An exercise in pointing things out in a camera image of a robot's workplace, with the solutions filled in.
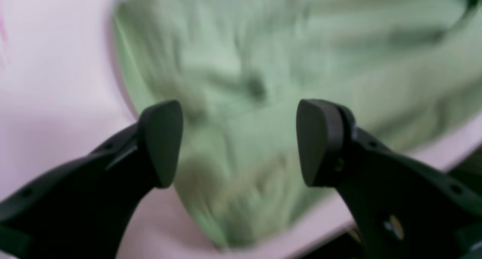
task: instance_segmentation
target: green cloth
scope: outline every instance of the green cloth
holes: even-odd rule
[[[175,187],[184,206],[217,247],[248,247],[333,193],[303,184],[301,98],[348,106],[397,151],[481,110],[481,16],[435,38],[464,8],[462,0],[127,0],[113,26],[136,110],[182,103]]]

